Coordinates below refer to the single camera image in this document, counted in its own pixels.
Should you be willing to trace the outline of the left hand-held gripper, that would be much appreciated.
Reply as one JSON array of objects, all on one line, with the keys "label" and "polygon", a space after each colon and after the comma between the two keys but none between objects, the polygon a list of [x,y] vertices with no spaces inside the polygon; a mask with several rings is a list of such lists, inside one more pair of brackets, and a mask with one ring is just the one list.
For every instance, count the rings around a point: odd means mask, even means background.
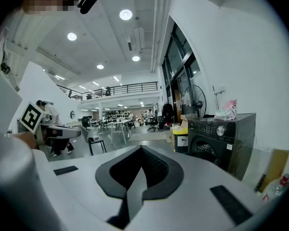
[{"label": "left hand-held gripper", "polygon": [[45,145],[46,137],[71,139],[81,135],[79,129],[52,125],[52,115],[45,113],[32,102],[28,102],[19,122],[34,135],[37,145]]}]

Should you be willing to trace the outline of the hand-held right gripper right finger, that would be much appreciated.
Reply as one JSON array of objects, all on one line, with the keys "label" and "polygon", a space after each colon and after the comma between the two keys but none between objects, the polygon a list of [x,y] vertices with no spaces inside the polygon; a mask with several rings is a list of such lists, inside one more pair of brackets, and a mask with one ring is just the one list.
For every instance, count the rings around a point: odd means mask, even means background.
[{"label": "hand-held right gripper right finger", "polygon": [[263,205],[246,184],[203,159],[158,147],[152,149],[179,163],[184,179],[168,198],[144,201],[129,223],[130,227],[234,227],[236,224],[210,191],[220,185],[228,189],[252,214],[240,226],[258,226],[256,215]]}]

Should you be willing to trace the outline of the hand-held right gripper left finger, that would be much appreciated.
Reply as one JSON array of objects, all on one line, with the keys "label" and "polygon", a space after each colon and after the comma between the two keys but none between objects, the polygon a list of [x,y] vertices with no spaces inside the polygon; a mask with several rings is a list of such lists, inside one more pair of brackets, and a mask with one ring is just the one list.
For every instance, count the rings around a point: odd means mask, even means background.
[{"label": "hand-held right gripper left finger", "polygon": [[59,181],[83,207],[99,219],[106,221],[119,213],[121,200],[108,197],[104,193],[95,179],[96,170],[101,164],[133,148],[134,146],[128,146],[95,156],[53,161],[50,162],[50,166],[52,169],[76,166],[78,170],[59,175]]}]

